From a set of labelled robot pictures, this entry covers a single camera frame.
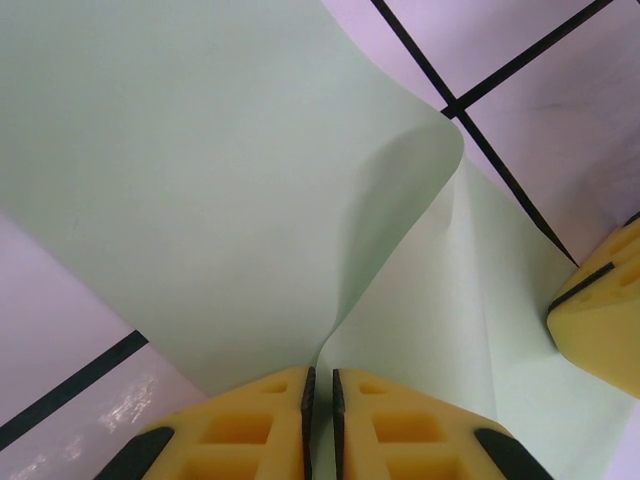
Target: black tile grout line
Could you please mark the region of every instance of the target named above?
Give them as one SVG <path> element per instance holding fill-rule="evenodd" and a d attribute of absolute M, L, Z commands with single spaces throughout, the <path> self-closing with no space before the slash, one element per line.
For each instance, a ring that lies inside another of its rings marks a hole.
<path fill-rule="evenodd" d="M 446 85 L 433 65 L 431 65 L 431 62 L 429 62 L 420 47 L 416 44 L 409 32 L 407 32 L 407 30 L 404 28 L 400 20 L 398 20 L 398 18 L 389 8 L 386 2 L 384 0 L 371 0 L 371 3 L 378 10 L 382 18 L 387 22 L 402 45 L 407 49 L 413 60 L 422 69 L 426 77 L 431 81 L 440 96 L 442 96 L 442 98 L 445 100 L 445 102 L 447 103 L 447 107 L 444 110 L 449 109 L 449 115 L 447 115 L 448 118 L 452 119 L 458 117 L 464 128 L 469 132 L 471 138 L 473 138 L 473 140 L 478 144 L 480 150 L 482 150 L 493 168 L 495 168 L 502 180 L 506 183 L 509 190 L 511 190 L 513 195 L 516 197 L 516 200 L 518 201 L 518 203 L 520 203 L 527 215 L 529 215 L 529 218 L 531 218 L 533 223 L 538 227 L 540 231 L 542 231 L 542 233 L 544 233 L 549 238 L 549 240 L 551 240 L 556 245 L 556 247 L 560 249 L 560 251 L 562 251 L 562 253 L 567 256 L 567 258 L 569 258 L 574 264 L 577 265 L 576 261 L 573 259 L 560 238 L 558 238 L 549 223 L 547 223 L 540 211 L 538 211 L 529 196 L 522 189 L 516 178 L 509 171 L 507 166 L 504 164 L 497 152 L 493 149 L 486 137 L 482 134 L 482 132 L 480 132 L 480 129 L 476 126 L 473 120 L 471 120 L 464 109 L 457 108 L 459 99 L 455 97 L 451 89 Z"/>
<path fill-rule="evenodd" d="M 524 52 L 496 70 L 494 73 L 478 83 L 475 87 L 471 88 L 471 90 L 464 93 L 458 98 L 456 102 L 447 105 L 442 110 L 442 114 L 447 118 L 454 118 L 455 116 L 457 116 L 458 112 L 469 108 L 491 90 L 496 88 L 513 74 L 515 74 L 530 62 L 535 60 L 537 57 L 542 55 L 545 51 L 554 46 L 556 43 L 569 35 L 576 28 L 585 23 L 596 13 L 600 12 L 602 9 L 604 9 L 604 7 L 612 2 L 613 0 L 595 0 L 594 2 L 590 3 L 569 20 L 553 30 L 551 33 L 545 35 L 543 38 L 527 48 Z"/>
<path fill-rule="evenodd" d="M 547 223 L 545 218 L 542 216 L 540 211 L 533 204 L 529 196 L 520 186 L 520 183 L 516 180 L 513 174 L 509 171 L 507 166 L 504 164 L 498 153 L 491 146 L 487 138 L 482 134 L 478 126 L 471 119 L 469 114 L 466 111 L 459 112 L 458 120 L 462 123 L 462 126 L 467 130 L 471 138 L 476 142 L 482 153 L 487 157 L 489 163 L 496 169 L 502 180 L 507 184 L 511 192 L 515 195 L 520 203 L 520 206 L 527 212 L 527 215 L 533 220 L 533 223 L 544 233 L 549 240 L 551 240 L 556 247 L 558 247 L 562 253 L 564 253 L 569 260 L 571 260 L 575 265 L 578 265 L 574 258 L 569 253 L 569 250 L 564 246 L 560 238 L 556 235 L 556 233 L 551 228 L 551 225 Z"/>
<path fill-rule="evenodd" d="M 99 355 L 60 385 L 0 426 L 0 451 L 90 387 L 149 341 L 137 330 Z"/>

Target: black rubber pad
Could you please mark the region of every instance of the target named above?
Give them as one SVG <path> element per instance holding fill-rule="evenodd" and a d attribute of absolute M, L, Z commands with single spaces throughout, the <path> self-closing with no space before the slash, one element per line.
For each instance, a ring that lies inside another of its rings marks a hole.
<path fill-rule="evenodd" d="M 553 480 L 515 438 L 490 428 L 479 428 L 474 434 L 506 480 Z"/>
<path fill-rule="evenodd" d="M 316 391 L 316 369 L 309 367 L 304 383 L 300 412 L 302 413 L 302 453 L 304 458 L 304 480 L 312 480 L 311 469 L 311 418 L 313 417 L 313 398 Z"/>
<path fill-rule="evenodd" d="M 635 222 L 639 218 L 640 218 L 640 212 L 636 213 L 633 217 L 627 220 L 623 226 L 626 227 L 627 225 L 631 225 L 633 222 Z"/>
<path fill-rule="evenodd" d="M 333 443 L 336 452 L 336 478 L 344 479 L 344 392 L 340 371 L 333 371 Z"/>
<path fill-rule="evenodd" d="M 557 297 L 553 302 L 551 302 L 551 305 L 549 305 L 548 313 L 551 313 L 551 310 L 553 310 L 556 307 L 559 307 L 564 302 L 569 300 L 574 295 L 577 295 L 579 292 L 587 288 L 592 283 L 595 283 L 597 280 L 600 280 L 602 277 L 604 277 L 607 273 L 609 273 L 614 268 L 615 268 L 615 265 L 612 262 L 607 263 L 604 267 L 600 267 L 598 270 L 593 272 L 587 278 L 577 283 L 576 285 L 571 287 L 569 290 L 567 290 L 565 293 Z"/>
<path fill-rule="evenodd" d="M 167 446 L 174 430 L 158 427 L 134 437 L 113 457 L 95 480 L 140 480 Z"/>

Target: paper sheet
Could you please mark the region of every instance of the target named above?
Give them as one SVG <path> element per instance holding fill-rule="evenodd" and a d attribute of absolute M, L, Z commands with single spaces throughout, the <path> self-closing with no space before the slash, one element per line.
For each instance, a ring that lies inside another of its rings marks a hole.
<path fill-rule="evenodd" d="M 2 9 L 0 205 L 201 388 L 308 364 L 338 327 L 321 366 L 599 478 L 631 400 L 545 337 L 571 266 L 319 3 Z"/>

